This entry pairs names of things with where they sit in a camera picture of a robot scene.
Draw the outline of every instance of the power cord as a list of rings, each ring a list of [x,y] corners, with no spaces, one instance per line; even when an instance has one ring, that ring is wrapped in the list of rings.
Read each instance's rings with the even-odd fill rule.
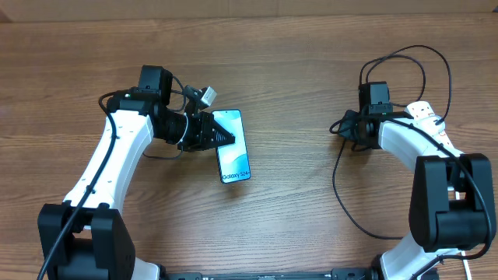
[[[351,222],[361,231],[363,231],[366,235],[371,236],[373,238],[377,238],[379,240],[401,240],[403,237],[390,237],[390,236],[380,236],[374,233],[369,232],[368,230],[364,229],[362,226],[358,224],[358,222],[355,221],[355,219],[349,214],[348,210],[344,206],[344,204],[341,201],[341,198],[339,197],[339,194],[337,192],[337,187],[335,186],[335,173],[337,172],[337,168],[339,165],[339,160],[341,159],[342,151],[344,150],[345,143],[347,142],[347,139],[344,138],[344,141],[342,141],[342,146],[341,149],[339,150],[339,154],[337,155],[337,160],[335,161],[335,166],[334,166],[334,172],[332,172],[332,187],[334,188],[334,193],[337,198],[337,201],[339,201],[339,204],[342,207],[342,210],[344,210],[344,213],[349,217]]]
[[[401,49],[399,49],[397,51],[392,52],[389,55],[386,55],[386,56],[384,56],[384,57],[382,57],[380,59],[375,60],[377,62],[375,62],[375,64],[366,73],[366,80],[368,81],[368,76],[370,75],[370,73],[372,72],[372,70],[374,70],[374,68],[376,68],[380,63],[382,63],[382,62],[390,59],[391,57],[393,57],[394,55],[396,55],[398,52],[401,52],[401,51],[404,51],[404,50],[408,50],[408,49],[411,49],[411,48],[414,48],[414,47],[422,47],[422,48],[425,48],[425,49],[428,49],[428,50],[431,50],[431,51],[435,52],[443,60],[444,65],[446,66],[446,70],[448,72],[448,103],[447,103],[447,107],[446,107],[446,112],[444,112],[444,116],[436,122],[436,125],[438,125],[438,124],[441,124],[441,123],[444,122],[444,120],[446,119],[448,113],[450,112],[450,105],[451,105],[451,70],[450,70],[450,65],[448,64],[448,61],[446,60],[446,58],[444,57],[444,55],[442,55],[436,49],[434,49],[432,47],[429,47],[429,46],[426,46],[426,45],[412,45],[412,46],[403,47],[403,48],[401,48]],[[361,73],[360,73],[360,76],[359,76],[359,83],[361,84]]]
[[[382,60],[383,58],[385,58],[385,60],[388,60],[388,59],[391,59],[391,58],[405,58],[405,59],[409,59],[413,62],[415,62],[419,67],[420,67],[420,70],[422,71],[422,90],[420,91],[420,94],[419,94],[419,97],[417,97],[417,99],[415,101],[420,101],[420,99],[422,98],[422,95],[424,93],[424,91],[426,90],[426,71],[423,69],[423,66],[422,64],[420,64],[420,62],[418,62],[416,59],[412,58],[412,57],[409,57],[408,55],[403,55],[403,54],[393,54],[393,55],[388,55],[387,57],[382,57],[382,58],[375,58],[371,61],[368,61],[367,63],[365,63],[363,65],[363,67],[361,68],[361,70],[359,71],[359,86],[361,86],[362,82],[363,82],[363,79],[362,79],[362,76],[363,76],[363,70],[365,69],[366,66],[374,63],[374,62],[377,62],[377,61],[380,61]],[[365,78],[365,82],[368,82],[368,77],[369,75],[367,74],[366,75],[366,78]],[[407,107],[408,104],[396,104],[396,103],[392,103],[391,104],[393,106],[396,106],[396,107]]]
[[[181,105],[180,109],[170,109],[170,110],[172,112],[181,112],[182,110],[185,109],[185,104],[187,103],[187,97],[183,93],[184,86],[181,84],[180,80],[176,76],[173,76],[173,79],[175,81],[177,81],[177,84],[181,88],[181,91],[172,89],[171,92],[172,93],[176,93],[176,94],[181,94],[184,97],[184,103],[183,103],[183,105]],[[176,159],[179,159],[183,153],[184,153],[184,147],[183,146],[181,146],[180,153],[178,155],[176,155],[176,156],[173,156],[173,157],[149,156],[145,152],[142,152],[143,156],[146,157],[146,158],[149,158],[149,159],[161,159],[161,160],[176,160]]]
[[[173,76],[173,79],[175,81],[177,81],[177,84],[179,85],[179,87],[181,88],[181,92],[180,91],[177,91],[177,90],[174,90],[172,89],[171,92],[172,93],[176,93],[176,94],[181,94],[182,96],[184,96],[184,102],[183,104],[181,105],[180,109],[170,109],[172,112],[181,112],[182,110],[185,109],[185,104],[187,103],[187,97],[183,94],[183,90],[184,90],[184,86],[181,84],[180,80],[176,77],[176,76]]]
[[[40,273],[38,274],[37,280],[43,280],[45,273],[47,272],[48,265],[50,265],[52,258],[54,258],[55,252],[57,251],[57,249],[60,246],[63,239],[68,234],[69,230],[72,228],[72,224],[75,221],[76,216],[78,215],[79,211],[83,208],[83,205],[85,204],[86,200],[88,199],[88,197],[92,193],[94,193],[93,188],[95,187],[96,182],[98,181],[100,175],[103,172],[103,169],[105,168],[105,166],[107,164],[107,161],[110,158],[110,154],[112,153],[112,150],[114,148],[114,143],[116,142],[116,138],[117,138],[116,124],[114,123],[114,119],[110,115],[109,110],[107,110],[107,108],[103,105],[103,99],[106,97],[109,97],[109,96],[113,96],[114,94],[115,93],[106,93],[99,98],[99,106],[103,110],[103,112],[107,115],[107,117],[109,118],[109,122],[110,122],[110,126],[111,126],[109,148],[107,149],[106,155],[103,158],[102,163],[99,166],[99,169],[95,172],[95,176],[93,177],[92,181],[90,182],[90,184],[88,186],[86,186],[85,194],[82,196],[78,205],[73,210],[71,216],[69,216],[68,221],[66,222],[66,224],[62,228],[61,232],[59,233],[59,235],[57,236],[57,239],[54,242],[54,245],[52,246],[52,248],[48,252],[47,257],[45,258],[45,261],[44,261],[43,265],[41,266]]]

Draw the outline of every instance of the white connector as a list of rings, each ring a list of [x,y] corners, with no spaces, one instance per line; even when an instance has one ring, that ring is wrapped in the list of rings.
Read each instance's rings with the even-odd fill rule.
[[[451,144],[450,138],[446,134],[446,124],[441,122],[436,125],[436,122],[441,119],[440,116],[434,113],[433,108],[426,101],[417,101],[409,104],[405,108],[405,112],[412,115],[413,119],[416,121],[415,126],[424,130],[427,134],[432,136],[435,140],[447,148],[454,148]]]
[[[212,89],[211,86],[208,86],[201,98],[201,102],[203,102],[207,107],[210,107],[217,95],[218,93],[216,93],[216,91]]]

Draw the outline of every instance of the white plastic casing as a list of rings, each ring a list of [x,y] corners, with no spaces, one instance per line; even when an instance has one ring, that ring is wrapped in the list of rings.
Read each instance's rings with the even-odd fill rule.
[[[113,152],[110,155],[102,174],[83,207],[97,208],[100,203],[109,204],[122,214],[126,192],[132,179],[137,162],[153,139],[153,125],[149,116],[141,116],[137,111],[118,110],[111,114],[116,124],[117,136]],[[86,186],[95,176],[110,144],[111,126],[109,118],[103,130],[99,145],[88,163],[85,172],[70,191],[64,201],[71,201],[71,206],[77,206]]]
[[[434,113],[427,102],[417,101],[411,103],[406,107],[405,112],[412,115],[413,119],[400,118],[397,119],[398,121],[413,124],[416,128],[425,131],[453,155],[458,157],[462,154],[461,151],[454,148],[446,135],[444,131],[445,123],[442,122],[436,125],[440,117]],[[382,149],[400,159],[412,172],[415,172],[417,156],[447,157],[445,153],[441,152],[438,147],[418,132],[390,121],[381,123],[379,127],[379,145]],[[408,233],[394,249],[382,255],[382,273],[385,280],[406,280],[437,255],[456,254],[458,252],[458,249],[451,248],[426,253],[413,239],[412,234]]]
[[[215,101],[217,95],[218,93],[216,93],[216,91],[211,86],[208,86],[201,98],[201,102],[203,102],[207,107],[210,107]]]
[[[458,252],[458,249],[439,249],[434,253],[426,253],[409,233],[396,247],[382,255],[382,273],[385,280],[407,280],[438,255]]]
[[[442,143],[448,151],[455,156],[460,156],[461,151],[455,149],[450,139],[446,135],[445,123],[436,125],[440,119],[426,101],[417,101],[409,104],[406,112],[413,116],[413,119],[399,118],[406,124],[413,124],[416,128],[424,130],[436,141]],[[381,123],[379,127],[379,145],[382,149],[392,153],[399,158],[412,172],[415,171],[417,156],[440,156],[447,157],[444,152],[412,129],[407,129],[399,124],[390,121]]]
[[[132,280],[157,280],[160,276],[159,267],[135,258]]]

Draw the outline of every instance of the phone wallpaper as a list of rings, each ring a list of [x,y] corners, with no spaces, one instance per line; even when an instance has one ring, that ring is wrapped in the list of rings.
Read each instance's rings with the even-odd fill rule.
[[[238,110],[215,111],[215,120],[235,136],[235,143],[218,148],[223,183],[246,180],[251,177],[244,139],[242,116]]]

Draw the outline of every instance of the black bracket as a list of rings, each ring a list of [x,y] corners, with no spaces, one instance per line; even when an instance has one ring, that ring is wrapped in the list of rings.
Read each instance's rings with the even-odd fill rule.
[[[439,280],[439,274],[436,268],[431,268],[428,272],[424,273],[420,280]]]
[[[38,230],[45,257],[73,211],[68,202],[41,209]],[[84,226],[92,226],[91,240],[74,237]],[[58,247],[47,274],[50,280],[129,280],[134,266],[135,247],[119,211],[100,204],[79,211],[72,234]]]
[[[496,213],[491,164],[482,154],[461,155],[460,160],[484,198],[492,240]],[[465,199],[450,200],[448,187],[465,192]],[[417,157],[409,224],[413,239],[425,252],[444,248],[471,250],[486,238],[486,218],[475,192],[458,166],[439,156]]]
[[[372,149],[380,149],[378,136],[381,120],[360,118],[386,115],[389,118],[413,118],[406,112],[394,112],[386,82],[368,82],[358,87],[359,112],[347,110],[339,126],[340,136]]]
[[[331,280],[373,280],[367,268],[334,268],[330,275]]]
[[[154,138],[176,145],[185,152],[202,151],[229,145],[235,137],[220,126],[212,114],[198,112],[207,107],[202,102],[208,88],[198,90],[185,86],[182,94],[188,99],[185,114],[167,108],[170,103],[173,74],[160,66],[143,65],[139,86],[114,93],[107,101],[107,109],[135,110],[150,116]]]
[[[200,273],[169,273],[168,280],[202,280]]]

